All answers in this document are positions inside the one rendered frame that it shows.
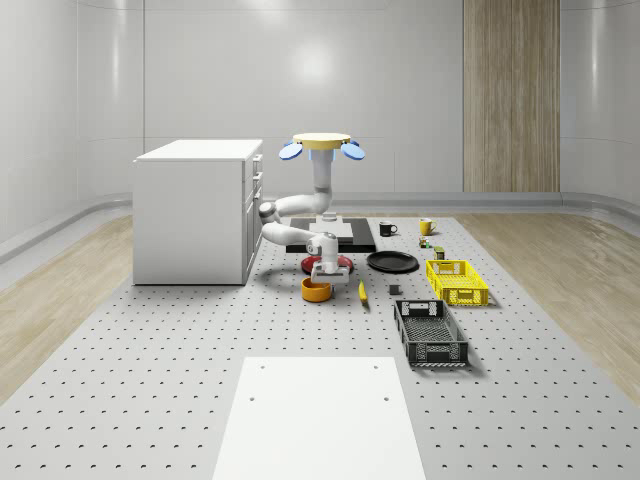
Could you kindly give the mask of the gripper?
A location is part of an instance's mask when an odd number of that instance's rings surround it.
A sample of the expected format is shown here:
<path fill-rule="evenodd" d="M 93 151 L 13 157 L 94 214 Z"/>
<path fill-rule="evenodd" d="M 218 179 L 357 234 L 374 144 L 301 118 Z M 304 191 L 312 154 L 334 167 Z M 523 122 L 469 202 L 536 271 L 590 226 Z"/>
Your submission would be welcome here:
<path fill-rule="evenodd" d="M 327 284 L 346 284 L 349 281 L 349 268 L 338 264 L 314 263 L 311 270 L 311 283 L 314 287 L 324 288 Z"/>

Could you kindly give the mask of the yellow bowl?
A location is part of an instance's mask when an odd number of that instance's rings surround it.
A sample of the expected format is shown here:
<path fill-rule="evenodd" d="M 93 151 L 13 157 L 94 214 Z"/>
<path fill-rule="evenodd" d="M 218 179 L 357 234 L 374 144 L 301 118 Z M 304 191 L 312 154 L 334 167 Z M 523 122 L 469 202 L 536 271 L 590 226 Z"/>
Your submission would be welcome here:
<path fill-rule="evenodd" d="M 301 294 L 308 302 L 324 302 L 331 298 L 332 286 L 330 283 L 314 283 L 310 277 L 306 277 L 301 281 Z"/>

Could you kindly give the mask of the red plate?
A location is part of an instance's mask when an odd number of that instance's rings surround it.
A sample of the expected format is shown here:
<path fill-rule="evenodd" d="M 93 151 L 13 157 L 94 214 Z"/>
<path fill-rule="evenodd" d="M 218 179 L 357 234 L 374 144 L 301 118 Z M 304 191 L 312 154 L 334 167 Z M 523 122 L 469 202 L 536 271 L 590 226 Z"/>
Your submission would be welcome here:
<path fill-rule="evenodd" d="M 320 260 L 321 260 L 320 256 L 314 256 L 314 255 L 310 255 L 310 256 L 307 256 L 306 258 L 304 258 L 301 261 L 301 268 L 302 268 L 303 272 L 308 274 L 308 275 L 310 275 L 314 263 L 317 262 L 317 261 L 320 261 Z M 347 257 L 345 257 L 343 255 L 340 255 L 338 257 L 338 265 L 340 267 L 347 267 L 349 269 L 349 272 L 352 272 L 353 269 L 354 269 L 353 262 L 349 258 L 347 258 Z"/>

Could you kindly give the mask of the black stove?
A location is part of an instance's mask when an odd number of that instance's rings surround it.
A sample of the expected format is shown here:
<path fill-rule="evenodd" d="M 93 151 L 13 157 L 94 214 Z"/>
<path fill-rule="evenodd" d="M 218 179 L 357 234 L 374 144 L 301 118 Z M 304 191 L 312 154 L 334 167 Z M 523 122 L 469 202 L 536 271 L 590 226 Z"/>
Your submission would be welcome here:
<path fill-rule="evenodd" d="M 373 253 L 376 245 L 369 223 L 365 218 L 345 218 L 325 221 L 321 216 L 312 218 L 292 218 L 291 226 L 312 233 L 330 232 L 338 238 L 340 254 Z"/>

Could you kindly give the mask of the black plate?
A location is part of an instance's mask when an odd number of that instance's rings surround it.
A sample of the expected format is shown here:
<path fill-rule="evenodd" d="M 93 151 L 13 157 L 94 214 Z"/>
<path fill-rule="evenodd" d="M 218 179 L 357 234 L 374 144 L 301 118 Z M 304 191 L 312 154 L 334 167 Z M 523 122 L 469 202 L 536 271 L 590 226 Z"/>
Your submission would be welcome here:
<path fill-rule="evenodd" d="M 399 251 L 377 251 L 368 255 L 366 261 L 371 268 L 385 273 L 411 273 L 419 268 L 414 256 Z"/>

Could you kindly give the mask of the dark grey basket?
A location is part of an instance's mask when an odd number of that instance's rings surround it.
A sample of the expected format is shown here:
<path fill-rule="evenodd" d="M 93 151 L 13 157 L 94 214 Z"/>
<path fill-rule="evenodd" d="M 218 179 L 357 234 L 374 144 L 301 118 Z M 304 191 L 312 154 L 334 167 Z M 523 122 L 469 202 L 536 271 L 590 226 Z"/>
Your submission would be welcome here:
<path fill-rule="evenodd" d="M 444 301 L 398 300 L 394 317 L 411 364 L 464 366 L 468 363 L 468 339 Z"/>

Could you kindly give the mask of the drone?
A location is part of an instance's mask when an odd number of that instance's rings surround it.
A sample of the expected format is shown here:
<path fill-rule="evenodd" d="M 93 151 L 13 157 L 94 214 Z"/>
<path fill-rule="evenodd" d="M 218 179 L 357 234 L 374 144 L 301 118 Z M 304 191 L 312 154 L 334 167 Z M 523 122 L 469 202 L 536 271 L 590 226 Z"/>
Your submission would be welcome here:
<path fill-rule="evenodd" d="M 336 150 L 353 160 L 362 160 L 365 152 L 349 135 L 341 133 L 302 133 L 293 136 L 279 152 L 282 160 L 297 157 L 303 150 Z"/>

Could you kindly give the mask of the yellow basket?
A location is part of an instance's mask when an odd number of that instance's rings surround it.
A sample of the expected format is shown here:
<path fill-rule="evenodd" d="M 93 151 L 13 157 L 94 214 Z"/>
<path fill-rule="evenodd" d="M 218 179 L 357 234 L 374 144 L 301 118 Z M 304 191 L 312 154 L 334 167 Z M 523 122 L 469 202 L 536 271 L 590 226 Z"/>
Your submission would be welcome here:
<path fill-rule="evenodd" d="M 466 260 L 428 260 L 426 276 L 437 298 L 450 305 L 488 304 L 488 286 Z"/>

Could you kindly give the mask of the white board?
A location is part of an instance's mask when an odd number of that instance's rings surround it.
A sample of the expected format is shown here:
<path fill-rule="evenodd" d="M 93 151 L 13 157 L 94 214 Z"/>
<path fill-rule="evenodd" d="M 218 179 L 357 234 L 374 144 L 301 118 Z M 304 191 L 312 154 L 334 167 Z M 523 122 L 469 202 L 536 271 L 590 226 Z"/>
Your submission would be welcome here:
<path fill-rule="evenodd" d="M 391 357 L 248 357 L 213 480 L 425 480 Z"/>

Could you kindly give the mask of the white cabinet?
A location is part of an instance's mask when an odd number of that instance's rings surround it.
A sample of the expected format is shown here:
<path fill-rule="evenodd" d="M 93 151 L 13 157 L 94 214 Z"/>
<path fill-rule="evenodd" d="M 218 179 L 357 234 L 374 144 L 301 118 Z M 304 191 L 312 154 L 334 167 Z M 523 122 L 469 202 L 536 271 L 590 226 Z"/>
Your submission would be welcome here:
<path fill-rule="evenodd" d="M 260 241 L 259 139 L 176 140 L 133 163 L 133 281 L 237 285 Z"/>

